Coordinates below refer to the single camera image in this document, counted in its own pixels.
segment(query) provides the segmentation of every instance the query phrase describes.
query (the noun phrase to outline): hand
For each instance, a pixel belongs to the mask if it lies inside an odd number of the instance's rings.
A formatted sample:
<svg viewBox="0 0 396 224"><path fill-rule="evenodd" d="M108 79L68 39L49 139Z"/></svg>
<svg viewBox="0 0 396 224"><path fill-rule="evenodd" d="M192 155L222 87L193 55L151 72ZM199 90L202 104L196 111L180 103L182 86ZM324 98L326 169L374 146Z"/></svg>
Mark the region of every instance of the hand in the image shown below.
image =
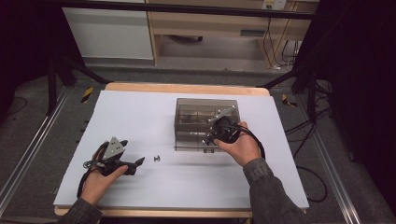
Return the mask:
<svg viewBox="0 0 396 224"><path fill-rule="evenodd" d="M104 176L95 166L92 167L92 172L88 175L85 181L84 189L81 192L81 198L87 203L96 206L97 203L105 195L106 191L120 176L122 176L128 169L127 165L121 166L115 170L111 175Z"/></svg>
<svg viewBox="0 0 396 224"><path fill-rule="evenodd" d="M242 121L239 125L247 128L246 122ZM218 147L230 154L233 159L241 166L245 166L248 162L260 158L259 146L257 142L247 133L241 132L239 138L232 144L227 144L219 139L215 139Z"/></svg>

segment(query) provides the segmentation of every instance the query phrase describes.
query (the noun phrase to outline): table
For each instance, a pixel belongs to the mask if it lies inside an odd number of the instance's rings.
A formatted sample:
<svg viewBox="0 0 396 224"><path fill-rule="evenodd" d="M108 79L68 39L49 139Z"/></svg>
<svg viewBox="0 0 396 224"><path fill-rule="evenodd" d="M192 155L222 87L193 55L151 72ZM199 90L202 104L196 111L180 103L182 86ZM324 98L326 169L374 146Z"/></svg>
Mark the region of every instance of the table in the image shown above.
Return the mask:
<svg viewBox="0 0 396 224"><path fill-rule="evenodd" d="M178 84L150 84L150 83L110 83L106 91L149 91L149 92L172 92L172 93L194 93L194 94L230 94L230 95L254 95L269 96L266 89L247 87L224 87L224 86L195 86ZM64 215L68 207L55 207L55 213ZM199 210L177 210L177 209L104 209L106 217L251 217L248 210L225 210L225 209L199 209Z"/></svg>

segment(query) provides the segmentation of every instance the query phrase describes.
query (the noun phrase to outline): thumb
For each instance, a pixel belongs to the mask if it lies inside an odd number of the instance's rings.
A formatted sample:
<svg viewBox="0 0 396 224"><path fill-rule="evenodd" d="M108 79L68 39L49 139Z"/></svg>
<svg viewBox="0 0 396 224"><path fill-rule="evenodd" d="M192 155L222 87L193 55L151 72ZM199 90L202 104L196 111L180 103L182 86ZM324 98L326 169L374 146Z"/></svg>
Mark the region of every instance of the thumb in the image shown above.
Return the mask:
<svg viewBox="0 0 396 224"><path fill-rule="evenodd" d="M108 175L107 177L111 180L111 182L114 182L116 181L116 179L122 176L126 170L128 170L128 166L123 165L119 167L117 170L115 170L111 175Z"/></svg>
<svg viewBox="0 0 396 224"><path fill-rule="evenodd" d="M223 141L221 141L221 140L219 140L219 139L215 139L214 141L213 141L220 149L222 149L222 150L224 150L224 151L227 151L227 143L225 143L225 142L223 142Z"/></svg>

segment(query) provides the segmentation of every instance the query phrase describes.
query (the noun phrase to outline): white paper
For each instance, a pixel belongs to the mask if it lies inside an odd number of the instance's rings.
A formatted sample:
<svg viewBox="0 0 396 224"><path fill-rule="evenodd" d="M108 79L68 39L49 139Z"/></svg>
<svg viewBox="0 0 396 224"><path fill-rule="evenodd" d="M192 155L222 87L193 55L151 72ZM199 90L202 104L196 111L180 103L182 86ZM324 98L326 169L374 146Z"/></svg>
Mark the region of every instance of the white paper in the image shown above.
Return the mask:
<svg viewBox="0 0 396 224"><path fill-rule="evenodd" d="M122 161L146 159L135 175L124 175L110 187L100 206L249 209L248 182L230 155L175 151L177 98L236 100L241 120L261 140L266 160L289 197L301 208L309 206L272 97L133 91L101 92L54 204L75 202L86 172L83 162L116 136L128 140ZM154 161L157 156L161 161Z"/></svg>

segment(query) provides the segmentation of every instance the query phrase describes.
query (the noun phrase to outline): sleeve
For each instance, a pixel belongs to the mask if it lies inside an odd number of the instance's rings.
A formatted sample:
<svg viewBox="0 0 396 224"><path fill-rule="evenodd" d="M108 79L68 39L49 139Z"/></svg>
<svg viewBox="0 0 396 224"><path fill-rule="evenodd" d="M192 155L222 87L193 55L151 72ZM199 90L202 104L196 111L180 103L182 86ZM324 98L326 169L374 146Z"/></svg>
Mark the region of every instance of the sleeve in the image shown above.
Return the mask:
<svg viewBox="0 0 396 224"><path fill-rule="evenodd" d="M306 223L303 211L293 203L263 158L244 166L244 174L250 185L250 206L254 222Z"/></svg>
<svg viewBox="0 0 396 224"><path fill-rule="evenodd" d="M78 198L69 211L57 223L95 224L102 212L90 203Z"/></svg>

